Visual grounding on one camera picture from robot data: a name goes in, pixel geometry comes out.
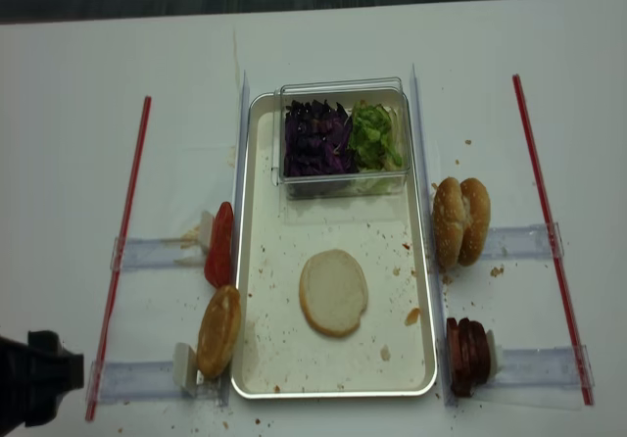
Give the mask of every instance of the bun top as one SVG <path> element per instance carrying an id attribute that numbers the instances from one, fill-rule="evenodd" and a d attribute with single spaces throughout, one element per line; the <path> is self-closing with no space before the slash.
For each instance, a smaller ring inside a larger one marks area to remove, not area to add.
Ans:
<path id="1" fill-rule="evenodd" d="M 461 241 L 458 261 L 462 266 L 477 262 L 483 251 L 490 227 L 490 196 L 486 187 L 473 178 L 461 183 L 461 196 L 466 209 L 466 229 Z"/>
<path id="2" fill-rule="evenodd" d="M 436 256 L 442 267 L 474 264 L 485 244 L 490 226 L 490 197 L 475 178 L 458 183 L 442 181 L 433 201 Z"/>

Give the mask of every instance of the metal tray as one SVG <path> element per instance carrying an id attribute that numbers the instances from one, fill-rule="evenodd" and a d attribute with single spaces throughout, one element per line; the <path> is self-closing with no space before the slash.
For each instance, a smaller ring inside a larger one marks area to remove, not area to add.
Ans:
<path id="1" fill-rule="evenodd" d="M 249 399 L 426 393 L 437 362 L 414 167 L 401 194 L 289 200 L 271 178 L 273 106 L 264 94 L 249 112 L 234 388 Z M 307 259 L 332 248 L 358 260 L 369 291 L 361 326 L 342 339 L 312 330 L 298 297 Z M 418 323 L 406 326 L 413 308 Z"/>

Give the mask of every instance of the plastic container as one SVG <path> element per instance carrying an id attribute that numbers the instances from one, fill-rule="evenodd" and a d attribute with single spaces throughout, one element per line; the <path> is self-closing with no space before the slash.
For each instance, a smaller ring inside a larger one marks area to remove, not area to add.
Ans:
<path id="1" fill-rule="evenodd" d="M 381 104 L 397 116 L 393 125 L 395 148 L 402 158 L 398 170 L 361 171 L 350 174 L 286 176 L 285 175 L 285 116 L 286 107 L 292 101 L 301 103 L 313 100 L 324 102 L 335 108 L 341 104 L 350 115 L 356 102 L 366 101 L 370 105 Z M 403 93 L 401 80 L 397 77 L 363 79 L 355 81 L 321 82 L 313 84 L 286 85 L 274 95 L 274 149 L 273 161 L 278 172 L 278 183 L 287 188 L 292 199 L 313 197 L 340 197 L 355 195 L 385 195 L 402 191 L 410 170 L 410 112 Z"/>

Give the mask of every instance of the hamburger bun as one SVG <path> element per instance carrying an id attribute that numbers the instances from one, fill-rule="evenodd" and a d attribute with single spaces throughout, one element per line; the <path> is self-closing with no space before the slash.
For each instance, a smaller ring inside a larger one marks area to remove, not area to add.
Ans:
<path id="1" fill-rule="evenodd" d="M 475 178 L 458 183 L 447 177 L 433 201 L 435 247 L 441 267 L 474 264 L 481 256 L 490 227 L 490 196 Z"/>
<path id="2" fill-rule="evenodd" d="M 241 322 L 239 292 L 231 285 L 220 287 L 207 305 L 198 332 L 198 369 L 205 377 L 216 378 L 228 365 Z"/>
<path id="3" fill-rule="evenodd" d="M 368 303 L 362 267 L 339 249 L 316 254 L 303 267 L 299 298 L 313 329 L 329 336 L 346 336 L 360 326 Z"/>

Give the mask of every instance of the red rod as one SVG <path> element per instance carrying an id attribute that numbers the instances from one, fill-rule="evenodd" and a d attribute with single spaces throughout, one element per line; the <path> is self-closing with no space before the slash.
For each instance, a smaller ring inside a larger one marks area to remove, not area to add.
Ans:
<path id="1" fill-rule="evenodd" d="M 522 119 L 522 127 L 525 131 L 525 138 L 527 139 L 527 147 L 529 148 L 531 165 L 533 166 L 533 173 L 536 177 L 536 186 L 538 187 L 538 195 L 540 195 L 542 213 L 544 214 L 545 223 L 547 224 L 547 229 L 549 231 L 549 239 L 551 241 L 551 248 L 554 254 L 553 261 L 555 264 L 555 273 L 557 274 L 557 283 L 559 284 L 559 292 L 561 293 L 561 302 L 564 305 L 564 312 L 566 313 L 566 322 L 568 324 L 568 333 L 570 334 L 570 343 L 575 349 L 575 358 L 577 360 L 577 368 L 579 369 L 579 377 L 581 379 L 581 382 L 583 384 L 589 385 L 592 381 L 588 376 L 588 369 L 584 366 L 584 361 L 580 353 L 581 340 L 579 339 L 579 330 L 577 329 L 577 321 L 575 320 L 575 312 L 572 307 L 572 301 L 570 300 L 570 293 L 568 292 L 566 271 L 564 270 L 564 264 L 561 261 L 561 257 L 558 255 L 557 252 L 553 215 L 551 213 L 551 206 L 549 205 L 549 196 L 547 195 L 545 181 L 542 177 L 542 170 L 540 169 L 540 158 L 538 157 L 536 142 L 533 138 L 533 131 L 531 129 L 529 113 L 527 112 L 525 95 L 522 91 L 522 82 L 520 81 L 520 76 L 518 74 L 515 74 L 512 77 L 512 80 L 513 88 L 516 91 L 516 99 L 518 101 L 520 118 Z M 592 394 L 592 388 L 590 388 L 590 386 L 585 387 L 582 385 L 581 392 L 584 397 L 585 405 L 592 406 L 595 402 Z"/>
<path id="2" fill-rule="evenodd" d="M 128 233 L 128 223 L 130 221 L 130 209 L 133 205 L 133 196 L 135 195 L 135 186 L 137 185 L 137 175 L 139 174 L 139 163 L 141 161 L 141 153 L 144 149 L 144 140 L 146 139 L 146 130 L 148 129 L 148 116 L 150 115 L 150 104 L 152 98 L 146 96 L 144 99 L 144 109 L 141 113 L 141 122 L 139 124 L 139 132 L 137 134 L 137 143 L 135 145 L 135 156 L 133 158 L 133 167 L 130 170 L 130 180 L 128 181 L 128 189 L 126 190 L 126 202 L 124 204 L 124 214 L 121 218 L 120 235 L 118 243 L 118 252 L 123 253 L 124 244 L 126 242 L 126 234 Z M 118 290 L 118 282 L 120 281 L 120 270 L 118 268 L 111 272 L 111 282 L 109 283 L 109 295 L 107 297 L 107 306 L 105 307 L 105 317 L 102 320 L 102 330 L 100 331 L 100 343 L 98 344 L 98 355 L 96 356 L 96 364 L 100 366 L 105 360 L 107 352 L 107 333 L 109 330 L 109 321 L 111 313 L 114 309 L 116 300 L 116 291 Z M 92 379 L 94 380 L 90 395 L 87 402 L 87 413 L 85 420 L 94 420 L 96 413 L 96 405 L 98 396 L 98 388 L 100 386 L 100 373 L 102 370 L 97 369 Z"/>

